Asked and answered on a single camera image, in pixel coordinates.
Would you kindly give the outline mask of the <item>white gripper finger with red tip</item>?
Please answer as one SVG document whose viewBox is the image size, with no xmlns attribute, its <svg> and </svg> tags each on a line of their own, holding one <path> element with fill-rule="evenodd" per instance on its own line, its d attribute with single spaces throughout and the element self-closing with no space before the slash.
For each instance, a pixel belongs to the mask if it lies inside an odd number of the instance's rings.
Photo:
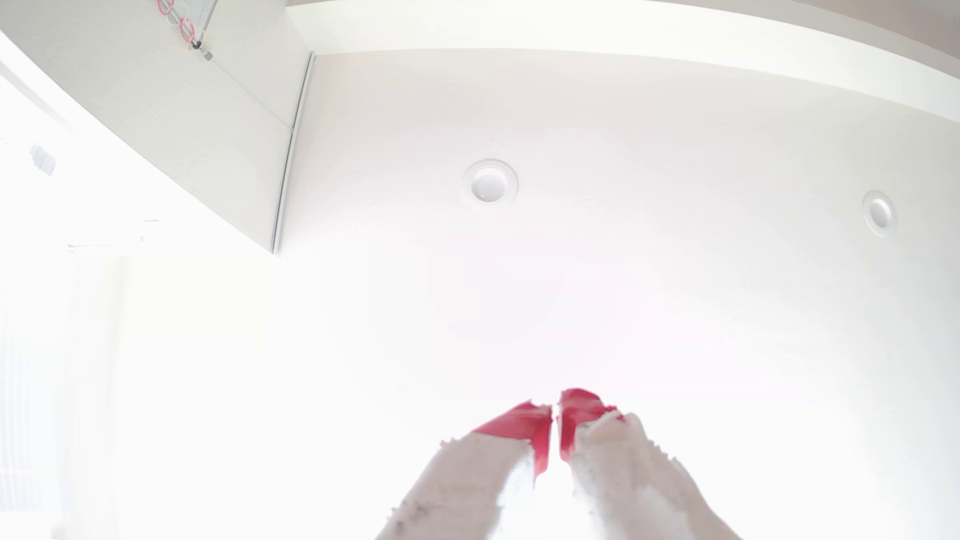
<svg viewBox="0 0 960 540">
<path fill-rule="evenodd" d="M 549 404 L 522 402 L 444 440 L 376 539 L 492 539 L 548 467 Z"/>
<path fill-rule="evenodd" d="M 560 393 L 558 414 L 560 458 L 601 539 L 738 539 L 636 414 L 582 388 Z"/>
</svg>

